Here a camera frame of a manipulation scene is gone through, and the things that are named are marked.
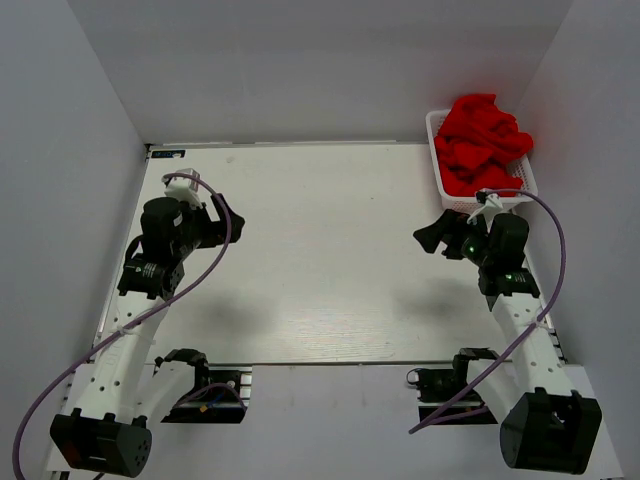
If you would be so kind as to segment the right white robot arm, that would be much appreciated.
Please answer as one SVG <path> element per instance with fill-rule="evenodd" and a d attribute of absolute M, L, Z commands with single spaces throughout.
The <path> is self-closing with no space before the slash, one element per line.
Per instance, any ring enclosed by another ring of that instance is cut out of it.
<path fill-rule="evenodd" d="M 429 254 L 478 268 L 479 290 L 508 343 L 459 350 L 450 368 L 416 368 L 406 376 L 434 409 L 419 427 L 492 416 L 504 462 L 513 469 L 571 475 L 586 472 L 602 421 L 594 398 L 566 375 L 552 336 L 538 316 L 540 291 L 525 266 L 529 225 L 512 213 L 491 221 L 447 209 L 414 238 Z"/>

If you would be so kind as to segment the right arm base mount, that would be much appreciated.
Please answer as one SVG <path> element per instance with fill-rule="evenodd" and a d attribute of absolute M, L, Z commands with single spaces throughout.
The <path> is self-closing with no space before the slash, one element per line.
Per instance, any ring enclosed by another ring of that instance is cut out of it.
<path fill-rule="evenodd" d="M 416 367 L 406 374 L 406 384 L 417 392 L 419 421 L 426 419 L 441 404 L 454 396 L 466 386 L 468 364 L 471 361 L 495 360 L 498 354 L 488 348 L 462 348 L 454 355 L 450 366 L 445 367 Z M 475 391 L 465 394 L 443 416 L 468 414 L 485 407 L 481 396 Z M 499 422 L 488 410 L 475 416 L 446 420 L 437 426 L 451 425 L 496 425 Z"/>

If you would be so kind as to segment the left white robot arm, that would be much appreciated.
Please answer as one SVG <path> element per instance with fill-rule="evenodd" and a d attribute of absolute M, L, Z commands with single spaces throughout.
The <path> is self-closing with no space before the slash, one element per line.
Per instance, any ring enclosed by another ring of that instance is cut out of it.
<path fill-rule="evenodd" d="M 209 392 L 206 356 L 193 349 L 171 351 L 146 387 L 139 381 L 160 323 L 181 293 L 185 260 L 197 249 L 226 250 L 241 236 L 244 219 L 223 196 L 211 200 L 216 220 L 195 192 L 167 193 L 144 204 L 142 232 L 125 253 L 116 315 L 93 354 L 89 385 L 72 411 L 56 415 L 50 426 L 71 468 L 137 477 L 149 459 L 152 426 L 181 398 Z"/>

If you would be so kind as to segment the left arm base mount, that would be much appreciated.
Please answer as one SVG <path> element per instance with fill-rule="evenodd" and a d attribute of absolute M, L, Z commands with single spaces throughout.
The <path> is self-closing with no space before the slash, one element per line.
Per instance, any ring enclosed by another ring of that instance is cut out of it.
<path fill-rule="evenodd" d="M 155 358 L 154 373 L 164 363 L 186 363 L 194 369 L 191 388 L 162 422 L 168 424 L 240 424 L 249 406 L 252 368 L 216 366 L 195 349 L 173 349 Z"/>

